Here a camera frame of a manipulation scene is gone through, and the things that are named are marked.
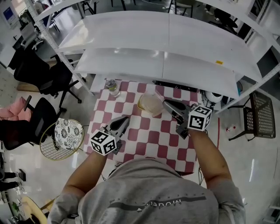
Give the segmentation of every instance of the wall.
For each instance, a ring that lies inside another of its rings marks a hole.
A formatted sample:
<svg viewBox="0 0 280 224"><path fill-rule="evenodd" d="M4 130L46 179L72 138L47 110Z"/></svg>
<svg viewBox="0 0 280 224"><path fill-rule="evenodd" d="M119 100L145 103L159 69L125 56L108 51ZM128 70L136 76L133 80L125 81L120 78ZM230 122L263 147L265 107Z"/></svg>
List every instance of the wall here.
<svg viewBox="0 0 280 224"><path fill-rule="evenodd" d="M0 65L0 107L13 103L17 96L18 81Z"/></svg>
<svg viewBox="0 0 280 224"><path fill-rule="evenodd" d="M0 2L0 7L5 3L6 3L5 1ZM16 39L18 39L21 36L19 27L20 24L18 21L17 25L14 26L13 29L10 29L9 26L4 21L4 19L2 18L2 16L0 16L0 42L4 45L6 44L9 44L10 46L14 45L16 41L13 37L15 36Z"/></svg>

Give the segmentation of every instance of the white shelf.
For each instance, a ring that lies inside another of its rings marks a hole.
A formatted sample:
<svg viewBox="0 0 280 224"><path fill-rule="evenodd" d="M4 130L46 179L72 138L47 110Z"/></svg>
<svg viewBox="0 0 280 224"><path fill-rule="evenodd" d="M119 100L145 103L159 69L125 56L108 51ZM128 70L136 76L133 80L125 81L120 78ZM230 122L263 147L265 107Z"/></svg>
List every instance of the white shelf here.
<svg viewBox="0 0 280 224"><path fill-rule="evenodd" d="M219 65L173 53L143 49L87 49L77 73L92 73L134 80L168 81L238 97L235 74Z"/></svg>
<svg viewBox="0 0 280 224"><path fill-rule="evenodd" d="M260 25L272 33L280 35L280 5L271 0ZM254 32L248 41L248 47L253 53L255 60L259 61L271 48L272 44L266 41L260 34Z"/></svg>
<svg viewBox="0 0 280 224"><path fill-rule="evenodd" d="M122 81L134 81L140 83L154 84L151 78L145 78L142 76L130 75L126 77L121 74L110 74L110 75L96 74L91 85L91 92L100 93L100 90L103 89L106 84L106 79L115 79L115 80L119 79Z"/></svg>
<svg viewBox="0 0 280 224"><path fill-rule="evenodd" d="M217 26L188 17L169 15L168 52L228 68L255 81L262 76L253 54L239 37Z"/></svg>
<svg viewBox="0 0 280 224"><path fill-rule="evenodd" d="M169 15L151 11L118 11L86 16L66 36L59 51L134 48L166 51Z"/></svg>
<svg viewBox="0 0 280 224"><path fill-rule="evenodd" d="M75 71L162 78L164 52L142 49L87 49Z"/></svg>
<svg viewBox="0 0 280 224"><path fill-rule="evenodd" d="M63 8L66 8L70 5L79 3L81 1L83 1L83 0L60 0L60 1L54 2L53 5L49 6L40 15L37 16L36 21L39 21L54 12L57 12Z"/></svg>
<svg viewBox="0 0 280 224"><path fill-rule="evenodd" d="M238 97L232 71L193 57L165 53L162 78L224 96Z"/></svg>
<svg viewBox="0 0 280 224"><path fill-rule="evenodd" d="M119 11L87 16L67 35L59 51L92 48L158 50L222 62L237 74L262 77L248 46L239 37L208 23L179 15Z"/></svg>

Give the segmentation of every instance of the checkered tablecloth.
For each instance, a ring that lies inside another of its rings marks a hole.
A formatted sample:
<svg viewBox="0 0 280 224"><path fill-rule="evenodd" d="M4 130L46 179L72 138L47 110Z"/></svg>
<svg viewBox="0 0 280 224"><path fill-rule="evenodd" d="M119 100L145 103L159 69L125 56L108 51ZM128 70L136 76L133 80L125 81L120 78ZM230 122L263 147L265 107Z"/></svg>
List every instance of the checkered tablecloth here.
<svg viewBox="0 0 280 224"><path fill-rule="evenodd" d="M192 173L196 162L193 143L189 137L184 140L176 133L176 120L167 111L152 117L140 110L137 103L146 91L157 90L164 98L182 100L188 105L201 103L201 95L133 81L119 81L119 84L121 94L117 98L111 96L105 87L101 90L85 136L84 151L93 151L89 139L96 129L113 118L129 116L129 127L121 138L122 148L117 155L109 153L108 159L126 162L136 158L156 158L176 171Z"/></svg>

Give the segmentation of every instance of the wire basket chair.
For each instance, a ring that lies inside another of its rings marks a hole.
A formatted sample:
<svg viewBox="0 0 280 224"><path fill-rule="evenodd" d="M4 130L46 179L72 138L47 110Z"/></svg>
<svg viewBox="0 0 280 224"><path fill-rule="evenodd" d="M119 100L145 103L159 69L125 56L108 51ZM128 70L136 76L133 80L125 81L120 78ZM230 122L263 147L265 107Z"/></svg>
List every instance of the wire basket chair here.
<svg viewBox="0 0 280 224"><path fill-rule="evenodd" d="M52 124L48 129L43 133L40 140L40 150L42 154L50 160L59 161L66 159L73 155L81 146L84 140L84 129L82 129L82 136L78 146L74 149L66 149L60 146L59 142L54 137L54 129L56 123Z"/></svg>

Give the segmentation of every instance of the desk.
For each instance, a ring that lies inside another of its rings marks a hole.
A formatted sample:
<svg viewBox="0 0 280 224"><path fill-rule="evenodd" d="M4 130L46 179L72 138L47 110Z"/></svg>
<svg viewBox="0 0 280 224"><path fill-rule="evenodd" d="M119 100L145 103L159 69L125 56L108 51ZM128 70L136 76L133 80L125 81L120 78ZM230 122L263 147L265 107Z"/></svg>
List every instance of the desk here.
<svg viewBox="0 0 280 224"><path fill-rule="evenodd" d="M15 52L15 49L13 49L11 45L5 45L3 50L0 52L0 62L5 66L5 68L7 68L10 64Z"/></svg>
<svg viewBox="0 0 280 224"><path fill-rule="evenodd" d="M26 218L31 218L31 214L33 214L39 219L40 224L47 224L47 218L45 214L31 198L24 196L21 202Z"/></svg>
<svg viewBox="0 0 280 224"><path fill-rule="evenodd" d="M164 111L151 117L137 107L144 92L155 90L165 98L183 100L188 105L202 102L198 93L133 81L120 81L121 94L114 98L103 86L85 136L84 151L93 151L89 139L96 129L113 118L126 115L130 117L130 124L121 138L122 148L117 155L109 153L108 159L126 162L136 158L156 158L176 171L192 173L196 162L193 142L189 137L185 140L179 137L175 131L177 122L172 116Z"/></svg>

